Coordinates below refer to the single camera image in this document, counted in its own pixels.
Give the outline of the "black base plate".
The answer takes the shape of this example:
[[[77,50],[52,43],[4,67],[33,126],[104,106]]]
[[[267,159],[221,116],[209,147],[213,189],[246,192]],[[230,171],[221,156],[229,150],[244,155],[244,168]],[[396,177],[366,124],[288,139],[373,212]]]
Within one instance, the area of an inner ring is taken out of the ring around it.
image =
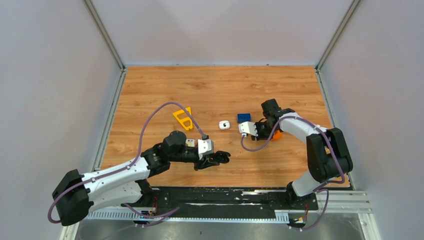
[[[179,218],[271,219],[276,210],[315,211],[315,194],[297,198],[285,187],[156,186],[134,203],[135,207],[158,210],[178,208]]]

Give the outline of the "white earbud charging case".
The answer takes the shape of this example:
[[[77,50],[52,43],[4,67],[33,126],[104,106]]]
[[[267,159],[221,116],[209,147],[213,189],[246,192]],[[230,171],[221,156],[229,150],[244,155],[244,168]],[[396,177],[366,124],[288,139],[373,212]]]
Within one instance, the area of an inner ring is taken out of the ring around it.
[[[222,120],[218,123],[218,127],[220,130],[228,130],[231,127],[231,124],[228,120]]]

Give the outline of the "blue toy brick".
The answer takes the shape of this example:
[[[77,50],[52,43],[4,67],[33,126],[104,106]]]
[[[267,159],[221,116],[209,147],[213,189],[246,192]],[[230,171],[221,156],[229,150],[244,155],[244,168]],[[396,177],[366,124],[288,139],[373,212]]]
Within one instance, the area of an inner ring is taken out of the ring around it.
[[[252,116],[250,113],[238,113],[236,115],[236,120],[238,124],[250,122],[252,120]]]

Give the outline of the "playing card deck box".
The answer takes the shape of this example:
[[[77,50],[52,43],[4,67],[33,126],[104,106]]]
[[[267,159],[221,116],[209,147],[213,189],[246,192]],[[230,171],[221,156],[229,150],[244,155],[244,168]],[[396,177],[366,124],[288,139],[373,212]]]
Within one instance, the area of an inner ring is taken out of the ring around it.
[[[196,140],[195,139],[187,139],[185,141],[185,145],[187,147],[195,147],[196,146]]]

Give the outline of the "yellow triangular plastic frame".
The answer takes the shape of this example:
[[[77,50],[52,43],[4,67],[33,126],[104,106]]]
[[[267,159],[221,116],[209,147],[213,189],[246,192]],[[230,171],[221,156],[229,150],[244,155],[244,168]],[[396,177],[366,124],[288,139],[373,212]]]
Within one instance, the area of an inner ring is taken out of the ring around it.
[[[186,107],[185,110],[180,109],[172,113],[173,117],[178,121],[178,123],[184,128],[186,131],[191,131],[194,129],[194,123],[192,119],[189,117],[187,112],[192,115],[191,107]]]

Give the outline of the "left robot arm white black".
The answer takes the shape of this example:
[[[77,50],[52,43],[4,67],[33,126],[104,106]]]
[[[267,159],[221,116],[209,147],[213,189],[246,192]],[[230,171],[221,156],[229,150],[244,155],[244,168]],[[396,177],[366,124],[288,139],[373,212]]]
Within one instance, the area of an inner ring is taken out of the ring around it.
[[[87,173],[68,171],[52,193],[48,220],[70,226],[103,208],[135,202],[146,207],[153,201],[147,179],[169,170],[172,162],[192,163],[198,171],[230,161],[230,153],[215,151],[208,136],[194,146],[186,142],[183,132],[173,131],[162,142],[119,165]]]

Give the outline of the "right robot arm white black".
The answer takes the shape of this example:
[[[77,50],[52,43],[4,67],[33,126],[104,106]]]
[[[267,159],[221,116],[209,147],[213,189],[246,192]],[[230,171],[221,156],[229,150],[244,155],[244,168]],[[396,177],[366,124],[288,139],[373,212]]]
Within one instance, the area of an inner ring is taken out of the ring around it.
[[[286,186],[286,204],[298,209],[327,184],[343,184],[353,162],[344,134],[337,127],[313,124],[291,108],[281,108],[276,99],[261,104],[263,119],[239,124],[242,137],[269,143],[278,134],[288,133],[306,145],[307,170]]]

